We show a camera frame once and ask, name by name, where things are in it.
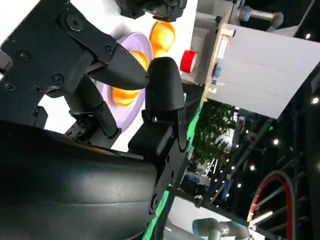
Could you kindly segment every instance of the white wall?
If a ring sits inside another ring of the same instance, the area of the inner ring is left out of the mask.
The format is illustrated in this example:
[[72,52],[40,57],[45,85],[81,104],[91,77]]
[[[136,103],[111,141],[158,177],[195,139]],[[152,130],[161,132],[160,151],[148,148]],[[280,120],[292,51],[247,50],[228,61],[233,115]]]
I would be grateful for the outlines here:
[[317,42],[226,24],[236,29],[207,97],[277,119],[320,61]]
[[[189,233],[193,233],[192,222],[196,219],[213,218],[216,219],[218,222],[230,221],[230,219],[225,216],[222,216],[203,207],[197,208],[195,207],[194,203],[177,196],[173,201],[168,218],[172,222],[172,224]],[[252,234],[255,240],[265,239],[264,236],[255,231],[250,230],[250,233]],[[221,239],[234,240],[235,238],[222,237]]]

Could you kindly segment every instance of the purple plate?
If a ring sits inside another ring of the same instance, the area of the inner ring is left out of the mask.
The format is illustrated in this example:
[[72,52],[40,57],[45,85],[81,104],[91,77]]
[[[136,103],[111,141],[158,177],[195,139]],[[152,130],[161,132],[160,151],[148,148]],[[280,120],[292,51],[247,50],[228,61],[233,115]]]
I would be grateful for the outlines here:
[[[118,43],[128,51],[142,52],[148,58],[149,63],[152,60],[151,43],[148,37],[146,37],[142,32],[132,32],[131,34],[120,38]],[[97,82],[96,86],[110,108],[117,126],[121,128],[122,131],[125,131],[140,113],[141,106],[145,99],[145,90],[140,90],[134,102],[130,106],[123,107],[114,104],[111,93],[112,88],[109,85]]]

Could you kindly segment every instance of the white table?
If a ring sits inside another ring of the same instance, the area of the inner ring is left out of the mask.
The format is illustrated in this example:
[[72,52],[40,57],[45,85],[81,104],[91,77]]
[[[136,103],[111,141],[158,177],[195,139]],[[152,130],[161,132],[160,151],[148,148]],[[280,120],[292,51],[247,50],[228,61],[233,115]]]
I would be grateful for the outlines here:
[[[39,0],[10,0],[1,5],[0,43],[6,39],[38,2]],[[149,36],[152,26],[156,22],[148,13],[136,20],[121,16],[120,8],[115,0],[71,0],[71,3],[78,8],[89,22],[116,39],[131,32],[142,32]],[[197,4],[198,0],[188,0],[183,16],[172,23],[176,31],[176,39],[167,55],[173,58],[178,66],[184,51],[190,48]],[[75,122],[68,113],[69,107],[63,97],[50,98],[44,96],[39,105],[43,106],[49,115],[45,125],[47,130],[64,133]],[[126,152],[129,140],[142,123],[141,114],[138,114],[128,129],[119,136],[112,148]]]

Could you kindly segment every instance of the green plant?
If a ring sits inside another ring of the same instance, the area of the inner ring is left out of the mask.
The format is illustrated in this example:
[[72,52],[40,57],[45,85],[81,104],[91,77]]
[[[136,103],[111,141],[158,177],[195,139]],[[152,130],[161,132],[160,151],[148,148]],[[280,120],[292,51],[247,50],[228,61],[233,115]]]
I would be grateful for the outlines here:
[[222,135],[236,128],[234,112],[235,107],[214,100],[203,104],[192,143],[193,161],[203,164],[215,158],[221,164],[225,162],[228,142],[223,140]]

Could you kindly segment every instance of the metal bracket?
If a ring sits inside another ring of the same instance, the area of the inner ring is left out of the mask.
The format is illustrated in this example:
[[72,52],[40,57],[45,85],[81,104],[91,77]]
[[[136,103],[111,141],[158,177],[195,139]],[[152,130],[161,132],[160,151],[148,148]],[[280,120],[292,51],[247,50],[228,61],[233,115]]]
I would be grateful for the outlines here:
[[117,45],[117,41],[112,36],[97,29],[79,11],[75,12],[68,8],[59,19],[66,33],[90,49],[99,61],[106,65],[110,63],[113,50]]

